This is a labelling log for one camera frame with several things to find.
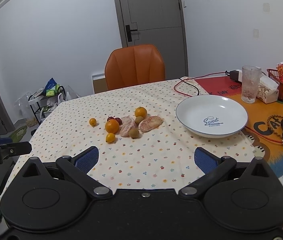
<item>red snack package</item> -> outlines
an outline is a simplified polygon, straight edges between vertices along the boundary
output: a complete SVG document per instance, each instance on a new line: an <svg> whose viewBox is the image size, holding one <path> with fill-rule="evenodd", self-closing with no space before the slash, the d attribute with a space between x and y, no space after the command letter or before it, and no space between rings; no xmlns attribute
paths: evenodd
<svg viewBox="0 0 283 240"><path fill-rule="evenodd" d="M283 62L277 64L279 80L283 82Z"/></svg>

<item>small orange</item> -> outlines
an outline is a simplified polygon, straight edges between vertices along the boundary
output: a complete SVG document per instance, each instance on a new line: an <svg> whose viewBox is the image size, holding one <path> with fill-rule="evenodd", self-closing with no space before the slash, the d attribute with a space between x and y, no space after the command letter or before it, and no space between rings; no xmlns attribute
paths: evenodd
<svg viewBox="0 0 283 240"><path fill-rule="evenodd" d="M147 116L147 110L143 107L138 107L135 110L135 116L136 117L142 116L145 119L145 117Z"/></svg>
<svg viewBox="0 0 283 240"><path fill-rule="evenodd" d="M106 125L105 125L105 130L108 132L108 133L117 133L118 130L119 130L119 123L115 120L115 119L111 119L109 121L106 122Z"/></svg>
<svg viewBox="0 0 283 240"><path fill-rule="evenodd" d="M106 142L107 143L112 143L113 141L115 141L116 136L113 133L109 133L106 135Z"/></svg>
<svg viewBox="0 0 283 240"><path fill-rule="evenodd" d="M97 124L96 119L95 119L95 118L91 118L91 119L89 120L89 124L90 124L91 126L96 126L96 124Z"/></svg>

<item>yellow fruit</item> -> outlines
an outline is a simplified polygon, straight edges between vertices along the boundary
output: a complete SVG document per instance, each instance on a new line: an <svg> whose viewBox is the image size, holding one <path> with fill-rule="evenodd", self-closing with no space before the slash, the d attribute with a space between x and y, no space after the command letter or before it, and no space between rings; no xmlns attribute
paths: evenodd
<svg viewBox="0 0 283 240"><path fill-rule="evenodd" d="M135 116L136 117L142 116L145 119L145 117L147 116L147 110L143 107L138 107L135 110Z"/></svg>
<svg viewBox="0 0 283 240"><path fill-rule="evenodd" d="M139 125L142 120L144 120L144 118L143 118L142 116L136 117L135 123L136 123L137 125Z"/></svg>
<svg viewBox="0 0 283 240"><path fill-rule="evenodd" d="M116 136L113 133L109 133L106 135L106 142L107 143L112 143L113 141L115 141Z"/></svg>
<svg viewBox="0 0 283 240"><path fill-rule="evenodd" d="M97 124L96 119L95 119L95 118L91 118L91 119L89 120L89 124L90 124L91 126L95 126L95 125Z"/></svg>
<svg viewBox="0 0 283 240"><path fill-rule="evenodd" d="M119 130L119 123L115 120L115 119L111 119L109 121L106 122L106 125L105 125L105 130L108 132L108 133L117 133L118 130Z"/></svg>
<svg viewBox="0 0 283 240"><path fill-rule="evenodd" d="M136 129L136 128L132 128L132 129L129 131L128 135L129 135L131 138L136 139L136 138L139 137L139 130Z"/></svg>

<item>screw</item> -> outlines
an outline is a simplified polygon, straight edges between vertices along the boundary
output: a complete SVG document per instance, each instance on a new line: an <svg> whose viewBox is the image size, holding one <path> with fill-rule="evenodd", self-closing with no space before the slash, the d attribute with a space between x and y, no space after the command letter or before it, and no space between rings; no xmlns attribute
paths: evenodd
<svg viewBox="0 0 283 240"><path fill-rule="evenodd" d="M182 193L184 195L194 195L197 193L197 189L194 187L184 187L182 188Z"/></svg>
<svg viewBox="0 0 283 240"><path fill-rule="evenodd" d="M95 194L97 195L105 195L109 192L109 188L107 187L97 187L94 189Z"/></svg>
<svg viewBox="0 0 283 240"><path fill-rule="evenodd" d="M142 196L142 197L150 197L151 194L148 193L148 192L144 192L144 193L141 194L141 196Z"/></svg>

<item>plate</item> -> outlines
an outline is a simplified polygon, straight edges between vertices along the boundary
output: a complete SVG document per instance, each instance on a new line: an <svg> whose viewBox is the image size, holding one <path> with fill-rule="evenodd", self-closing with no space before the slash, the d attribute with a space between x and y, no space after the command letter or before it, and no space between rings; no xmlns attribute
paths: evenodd
<svg viewBox="0 0 283 240"><path fill-rule="evenodd" d="M176 108L177 119L190 131L207 138L223 138L237 133L248 115L236 101L214 95L190 97Z"/></svg>

